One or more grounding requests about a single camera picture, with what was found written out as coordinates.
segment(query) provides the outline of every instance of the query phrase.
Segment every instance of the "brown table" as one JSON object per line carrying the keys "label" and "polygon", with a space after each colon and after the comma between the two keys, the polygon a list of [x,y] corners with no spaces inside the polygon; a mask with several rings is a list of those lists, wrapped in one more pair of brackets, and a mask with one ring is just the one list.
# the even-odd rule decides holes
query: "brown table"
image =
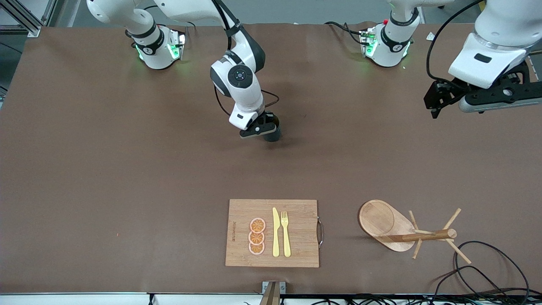
{"label": "brown table", "polygon": [[[274,279],[291,293],[433,292],[451,248],[426,242],[417,260],[386,249],[357,222],[370,199],[413,210],[425,230],[461,207],[456,243],[494,244],[540,289],[542,107],[453,106],[433,120],[424,63],[436,26],[420,26],[394,68],[329,26],[247,28],[267,51],[260,83],[281,97],[276,143],[239,139],[215,101],[219,28],[191,30],[185,61],[165,71],[146,68],[119,28],[28,40],[0,112],[1,292],[248,293]],[[436,75],[471,28],[443,32]],[[230,198],[317,199],[321,267],[224,266]],[[500,286],[522,285],[495,253],[464,251]],[[454,279],[441,292],[467,290]]]}

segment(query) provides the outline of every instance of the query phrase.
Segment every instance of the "cutting board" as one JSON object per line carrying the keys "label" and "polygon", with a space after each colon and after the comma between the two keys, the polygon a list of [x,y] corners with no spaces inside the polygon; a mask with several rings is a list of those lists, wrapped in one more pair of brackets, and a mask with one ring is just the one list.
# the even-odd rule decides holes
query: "cutting board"
{"label": "cutting board", "polygon": [[[288,235],[292,255],[284,256],[283,228],[279,228],[280,255],[273,257],[273,207],[288,212]],[[266,222],[265,250],[250,253],[248,234],[254,218]],[[316,200],[231,199],[228,216],[226,266],[318,268],[320,253],[317,238]]]}

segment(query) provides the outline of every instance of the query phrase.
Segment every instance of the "knife blade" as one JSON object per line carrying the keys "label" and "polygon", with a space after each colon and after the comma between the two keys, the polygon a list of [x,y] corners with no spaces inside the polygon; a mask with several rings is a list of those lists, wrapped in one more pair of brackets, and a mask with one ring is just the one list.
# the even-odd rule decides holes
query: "knife blade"
{"label": "knife blade", "polygon": [[279,250],[279,228],[280,218],[276,208],[273,208],[273,256],[278,257],[280,255]]}

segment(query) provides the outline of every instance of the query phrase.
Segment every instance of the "cutting board handle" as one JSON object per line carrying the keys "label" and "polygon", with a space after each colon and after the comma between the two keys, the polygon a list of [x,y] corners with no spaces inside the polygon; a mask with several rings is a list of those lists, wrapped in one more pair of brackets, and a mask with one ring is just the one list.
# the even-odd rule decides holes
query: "cutting board handle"
{"label": "cutting board handle", "polygon": [[322,224],[322,221],[320,220],[320,217],[317,216],[316,219],[318,222],[316,223],[316,231],[318,232],[318,226],[320,226],[320,242],[318,242],[318,249],[322,247],[322,243],[324,242],[324,225]]}

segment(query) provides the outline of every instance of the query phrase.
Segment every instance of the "citrus slice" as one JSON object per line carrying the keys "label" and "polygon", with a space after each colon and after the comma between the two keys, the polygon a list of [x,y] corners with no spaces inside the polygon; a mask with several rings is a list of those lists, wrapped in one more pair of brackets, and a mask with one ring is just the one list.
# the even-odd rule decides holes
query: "citrus slice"
{"label": "citrus slice", "polygon": [[261,245],[248,244],[248,251],[254,255],[262,254],[265,249],[266,245],[263,243]]}
{"label": "citrus slice", "polygon": [[254,233],[261,233],[266,229],[266,222],[257,217],[250,222],[250,230]]}
{"label": "citrus slice", "polygon": [[261,245],[265,238],[263,233],[254,233],[252,231],[248,233],[248,241],[255,246]]}

